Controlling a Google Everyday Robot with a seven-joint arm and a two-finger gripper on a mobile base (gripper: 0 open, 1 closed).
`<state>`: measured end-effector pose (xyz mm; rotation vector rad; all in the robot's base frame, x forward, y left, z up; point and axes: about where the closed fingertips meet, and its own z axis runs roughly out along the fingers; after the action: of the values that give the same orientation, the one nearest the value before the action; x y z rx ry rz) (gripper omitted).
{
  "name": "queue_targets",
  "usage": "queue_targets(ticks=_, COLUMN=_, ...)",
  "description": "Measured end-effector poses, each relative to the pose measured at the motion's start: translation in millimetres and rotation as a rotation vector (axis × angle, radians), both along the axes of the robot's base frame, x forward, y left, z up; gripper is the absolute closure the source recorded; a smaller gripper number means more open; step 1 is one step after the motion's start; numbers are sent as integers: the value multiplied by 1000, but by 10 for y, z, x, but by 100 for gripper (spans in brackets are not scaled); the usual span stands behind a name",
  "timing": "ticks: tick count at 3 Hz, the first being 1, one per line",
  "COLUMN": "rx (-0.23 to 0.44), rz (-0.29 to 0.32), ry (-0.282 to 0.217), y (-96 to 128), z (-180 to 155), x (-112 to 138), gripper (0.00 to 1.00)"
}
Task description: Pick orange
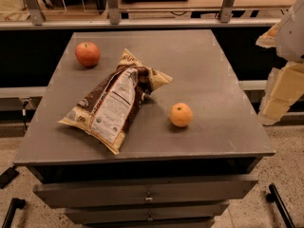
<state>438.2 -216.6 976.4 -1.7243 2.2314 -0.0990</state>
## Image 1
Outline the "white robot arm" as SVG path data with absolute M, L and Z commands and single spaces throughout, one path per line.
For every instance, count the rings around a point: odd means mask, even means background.
M 275 48 L 276 55 L 287 61 L 282 69 L 272 68 L 258 111 L 263 125 L 273 125 L 304 95 L 304 0 L 296 0 L 256 45 Z

